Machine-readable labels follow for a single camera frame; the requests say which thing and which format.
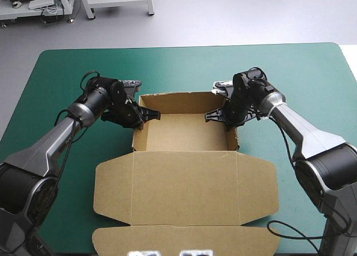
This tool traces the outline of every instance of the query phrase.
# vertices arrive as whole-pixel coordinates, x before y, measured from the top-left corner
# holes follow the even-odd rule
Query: green table mat
[[[208,91],[214,81],[230,80],[253,66],[266,72],[292,109],[357,144],[357,83],[336,44],[50,50],[38,58],[22,93],[0,142],[0,160],[53,127],[58,111],[81,94],[79,82],[89,70],[109,78],[142,80],[140,94],[147,94]],[[54,251],[94,252],[91,235],[96,228],[123,225],[93,211],[95,168],[130,153],[132,134],[131,129],[98,121],[73,145],[59,196],[40,229]],[[306,235],[321,235],[325,219],[296,181],[279,129],[268,120],[254,120],[239,128],[239,138],[240,152],[274,162],[278,169],[279,212],[249,225],[265,226],[277,219]],[[282,239],[278,252],[313,248],[306,241]]]

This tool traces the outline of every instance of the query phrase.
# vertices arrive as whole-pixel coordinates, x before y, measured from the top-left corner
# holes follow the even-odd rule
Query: black cable
[[[288,158],[289,158],[290,164],[291,164],[292,168],[295,169],[295,166],[294,166],[294,163],[293,163],[293,160],[292,160],[292,157],[291,157],[289,143],[288,143],[288,140],[286,138],[286,135],[285,135],[285,132],[284,132],[283,128],[280,126],[280,124],[273,117],[269,117],[269,119],[272,122],[274,122],[276,126],[278,126],[278,128],[279,128],[279,130],[281,132],[281,135],[283,135],[283,139],[284,139],[284,143],[285,143],[285,146],[286,146],[286,151],[288,153]]]
[[[57,125],[58,119],[59,119],[60,115],[61,115],[64,111],[66,111],[66,110],[65,110],[65,109],[64,109],[64,110],[61,110],[61,111],[58,113],[57,118],[56,118],[55,125]],[[74,134],[75,134],[76,123],[77,123],[77,120],[74,119],[74,120],[73,120],[73,125],[72,125],[72,130],[71,130],[71,135],[70,135],[70,138],[69,138],[69,140],[68,140],[67,150],[66,150],[64,159],[63,159],[63,161],[62,161],[62,165],[61,165],[61,168],[60,168],[59,175],[58,175],[57,180],[56,180],[56,182],[55,182],[55,184],[54,184],[54,186],[53,186],[52,191],[50,192],[49,197],[47,198],[47,201],[46,201],[44,207],[47,207],[47,205],[49,204],[50,200],[52,199],[52,197],[53,197],[54,194],[56,193],[56,189],[57,189],[57,187],[58,187],[59,181],[60,181],[60,179],[61,179],[61,176],[62,176],[62,174],[63,174],[63,171],[64,171],[65,166],[66,166],[66,163],[67,163],[67,159],[68,159],[68,156],[69,156],[69,152],[70,152],[70,150],[71,150],[71,146],[72,146],[72,144],[74,143],[74,142],[73,142],[73,138],[74,138]],[[25,239],[17,248],[15,248],[15,249],[14,249],[13,251],[11,251],[11,252],[7,252],[7,251],[5,251],[5,250],[3,250],[3,249],[0,249],[0,252],[6,253],[6,254],[13,254],[13,253],[15,253],[21,246],[23,246],[24,244],[26,244],[26,243],[29,241],[29,239],[32,237],[32,234],[33,234],[34,232],[36,232],[36,231],[37,231],[37,227],[34,225],[34,226],[28,231],[28,233],[26,234],[26,239]]]
[[[75,139],[72,143],[78,142],[78,141],[83,137],[84,133],[85,133],[87,130],[88,130],[88,128],[86,128],[86,129],[82,132],[82,134],[81,134],[77,139]]]
[[[292,160],[292,157],[291,157],[291,153],[290,153],[290,147],[289,147],[289,143],[288,143],[288,140],[286,138],[286,135],[285,135],[285,132],[283,130],[283,128],[281,127],[281,125],[273,118],[273,117],[269,117],[269,119],[271,121],[273,121],[276,126],[279,128],[282,136],[283,136],[283,139],[284,139],[284,143],[285,143],[285,146],[286,146],[286,150],[287,150],[287,154],[288,154],[288,158],[289,158],[289,161],[290,161],[290,164],[291,166],[293,167],[293,169],[295,170],[295,166],[293,164],[293,160]],[[349,237],[349,238],[354,238],[354,237],[357,237],[357,236],[352,236],[352,235],[347,235],[346,232],[348,231],[348,229],[350,228],[351,226],[351,218],[349,218],[349,221],[339,212],[337,211],[335,208],[333,208],[332,206],[330,206],[319,194],[315,194],[329,209],[331,209],[334,213],[336,213],[337,216],[339,216],[345,223],[346,227],[340,231],[336,225],[333,224],[333,227],[334,229],[339,233],[339,234],[342,234],[346,237]],[[299,235],[301,235],[302,237],[297,237],[297,236],[288,236],[288,235],[282,235],[282,234],[279,234],[279,233],[276,233],[275,231],[273,231],[271,228],[270,228],[270,225],[273,224],[273,223],[277,223],[277,224],[282,224],[286,227],[289,227],[290,229],[294,230],[295,232],[299,233]],[[279,236],[281,238],[286,238],[286,239],[293,239],[293,240],[307,240],[312,246],[313,248],[317,251],[317,255],[319,255],[319,250],[317,249],[316,245],[312,242],[312,240],[317,240],[317,239],[323,239],[323,238],[333,238],[335,236],[338,236],[338,234],[336,235],[332,235],[332,236],[327,236],[327,235],[323,235],[323,236],[306,236],[304,235],[302,232],[300,232],[298,229],[292,227],[291,225],[287,224],[287,223],[284,223],[282,221],[278,221],[278,220],[271,220],[268,222],[267,224],[267,229],[269,230],[270,233],[272,233],[273,235],[276,235],[276,236]]]
[[[87,96],[88,96],[88,92],[87,92],[87,91],[83,88],[83,86],[82,86],[83,81],[84,81],[88,76],[90,76],[91,74],[94,74],[94,73],[97,74],[97,78],[100,77],[100,73],[99,73],[98,71],[96,71],[96,70],[91,70],[91,71],[87,72],[87,73],[82,77],[82,79],[81,79],[81,81],[80,81],[80,85],[79,85],[79,86],[80,86],[81,90],[83,91],[83,94],[85,95],[83,101],[86,101]]]
[[[82,2],[82,0],[79,0],[79,7],[78,7],[78,11],[76,12],[75,16],[73,17],[73,19],[74,19],[74,20],[77,18],[78,13],[80,12],[81,2]]]
[[[78,13],[80,12],[80,7],[82,6],[81,2],[82,2],[82,0],[79,0],[79,8],[78,8],[78,11],[76,12],[75,16],[73,17],[73,19],[76,19]]]
[[[46,20],[43,19],[45,10],[42,10],[42,12],[40,14],[41,22],[43,22],[43,23],[55,23],[55,22],[59,22],[59,21],[63,20],[63,18],[65,17],[65,7],[62,4],[62,0],[59,0],[59,1],[60,1],[61,5],[62,5],[62,16],[60,18],[58,18],[58,15],[56,15],[56,18],[53,19],[52,21],[50,21],[50,20],[46,21]]]
[[[302,237],[299,238],[297,236],[288,236],[288,235],[281,235],[279,233],[276,233],[275,231],[273,231],[271,228],[270,228],[270,225],[271,224],[282,224],[292,230],[294,230],[295,232],[297,232],[299,235],[301,235]],[[317,255],[320,255],[320,252],[319,252],[319,249],[317,248],[317,246],[312,242],[312,239],[322,239],[324,238],[323,236],[306,236],[303,232],[297,230],[295,227],[292,227],[291,225],[288,225],[287,223],[284,223],[283,221],[278,221],[278,220],[272,220],[272,221],[269,221],[268,224],[267,224],[267,229],[270,233],[272,233],[273,235],[276,235],[276,236],[279,236],[281,238],[286,238],[286,239],[294,239],[294,240],[307,240],[312,246],[313,248],[315,249],[315,251],[317,252]]]
[[[257,78],[250,78],[248,74],[249,74],[250,71],[253,71],[253,70],[259,70],[259,71],[260,71],[260,76],[257,77]],[[268,78],[267,78],[265,72],[264,72],[262,69],[260,69],[259,67],[252,67],[251,69],[249,69],[249,70],[247,71],[247,78],[248,78],[249,80],[261,81],[262,83],[264,83],[265,86],[268,85],[268,84],[267,84]]]

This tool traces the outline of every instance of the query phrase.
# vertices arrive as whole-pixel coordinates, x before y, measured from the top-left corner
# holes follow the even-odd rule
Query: gray floor
[[[357,0],[154,0],[101,9],[93,21],[19,19],[0,30],[0,137],[39,54],[48,49],[297,42],[357,44]]]

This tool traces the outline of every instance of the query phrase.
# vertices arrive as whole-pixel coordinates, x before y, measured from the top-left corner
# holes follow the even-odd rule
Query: open cardboard box
[[[94,210],[130,226],[97,229],[100,256],[157,250],[179,256],[210,249],[215,256],[271,256],[279,238],[242,224],[278,210],[276,167],[235,150],[236,129],[205,121],[223,99],[212,93],[144,95],[160,110],[134,132],[134,152],[97,167]]]

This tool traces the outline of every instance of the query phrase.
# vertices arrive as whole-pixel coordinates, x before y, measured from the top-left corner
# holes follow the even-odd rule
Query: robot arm
[[[93,73],[97,72],[91,71],[84,78]],[[150,119],[160,119],[158,111],[135,102],[140,86],[141,81],[119,81],[97,73],[65,110],[65,119],[33,146],[4,160],[0,165],[1,256],[52,255],[36,230],[56,199],[60,155],[69,150],[79,130],[90,127],[99,117],[125,128],[140,128]]]
[[[206,120],[238,127],[260,117],[272,118],[296,145],[294,171],[319,212],[327,217],[319,255],[352,256],[357,247],[357,148],[337,135],[323,132],[294,112],[285,96],[255,67],[216,82],[224,106]]]

